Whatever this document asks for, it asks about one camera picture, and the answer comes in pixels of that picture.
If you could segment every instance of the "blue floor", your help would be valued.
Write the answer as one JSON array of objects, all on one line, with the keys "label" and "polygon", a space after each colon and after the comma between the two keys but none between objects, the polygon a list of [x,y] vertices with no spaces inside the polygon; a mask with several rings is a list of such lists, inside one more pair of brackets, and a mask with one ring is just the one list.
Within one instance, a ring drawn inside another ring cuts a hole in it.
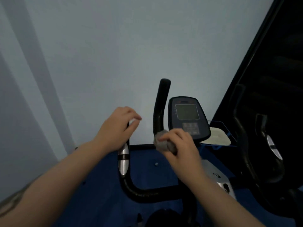
[{"label": "blue floor", "polygon": [[[206,148],[201,151],[204,159],[212,162],[226,176],[233,174]],[[176,185],[177,177],[167,160],[156,150],[131,152],[131,177],[142,189]],[[266,226],[295,226],[294,220],[275,216],[264,210],[248,189],[235,191],[237,201]],[[118,178],[117,153],[106,156],[82,183],[62,216],[53,225],[64,227],[126,227],[135,226],[137,214],[144,220],[158,209],[171,208],[182,211],[181,200],[139,204],[121,190]],[[203,209],[198,205],[197,221],[203,222]]]}]

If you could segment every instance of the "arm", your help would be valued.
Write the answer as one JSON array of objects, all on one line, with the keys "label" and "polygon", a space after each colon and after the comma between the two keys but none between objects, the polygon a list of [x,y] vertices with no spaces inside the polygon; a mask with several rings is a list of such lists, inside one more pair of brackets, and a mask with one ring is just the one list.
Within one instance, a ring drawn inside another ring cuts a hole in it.
[{"label": "arm", "polygon": [[[126,129],[133,118],[138,120]],[[5,207],[0,207],[0,226],[50,226],[81,181],[106,154],[119,149],[130,138],[139,120],[141,117],[133,109],[117,108],[92,141],[81,145],[27,187],[14,209],[6,212]]]},{"label": "arm", "polygon": [[170,140],[177,149],[177,156],[162,152],[179,179],[188,186],[212,221],[219,227],[263,227],[253,215],[228,195],[205,174],[201,157],[189,133],[172,129],[159,141]]}]

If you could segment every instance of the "person's left hand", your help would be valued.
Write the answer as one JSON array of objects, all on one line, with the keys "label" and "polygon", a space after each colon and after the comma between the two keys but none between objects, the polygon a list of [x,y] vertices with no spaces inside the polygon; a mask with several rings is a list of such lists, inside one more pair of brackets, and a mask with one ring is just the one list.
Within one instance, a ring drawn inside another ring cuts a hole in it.
[{"label": "person's left hand", "polygon": [[[128,128],[127,123],[134,120]],[[92,143],[98,150],[107,153],[123,146],[139,126],[141,116],[130,107],[117,107],[111,116],[104,121]]]}]

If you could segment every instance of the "forearm tattoo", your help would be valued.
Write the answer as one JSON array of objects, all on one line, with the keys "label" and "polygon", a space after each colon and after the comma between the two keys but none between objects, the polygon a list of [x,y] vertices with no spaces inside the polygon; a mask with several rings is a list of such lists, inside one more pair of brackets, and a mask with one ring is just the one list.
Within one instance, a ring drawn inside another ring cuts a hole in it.
[{"label": "forearm tattoo", "polygon": [[10,211],[12,211],[16,206],[19,204],[19,202],[23,198],[24,192],[28,189],[28,187],[35,181],[31,181],[28,183],[25,187],[23,187],[20,191],[17,191],[13,195],[9,196],[2,202],[0,202],[0,218],[4,217],[6,214],[8,214]]}]

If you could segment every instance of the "person's left arm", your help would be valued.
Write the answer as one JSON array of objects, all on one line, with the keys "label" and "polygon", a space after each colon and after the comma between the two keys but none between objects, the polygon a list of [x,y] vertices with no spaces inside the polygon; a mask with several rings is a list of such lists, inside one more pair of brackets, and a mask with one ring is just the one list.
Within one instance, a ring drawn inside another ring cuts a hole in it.
[{"label": "person's left arm", "polygon": [[18,199],[0,206],[0,226],[50,226],[63,212],[78,185],[108,153],[131,137],[142,118],[129,107],[118,107],[102,124],[96,137],[41,175]]}]

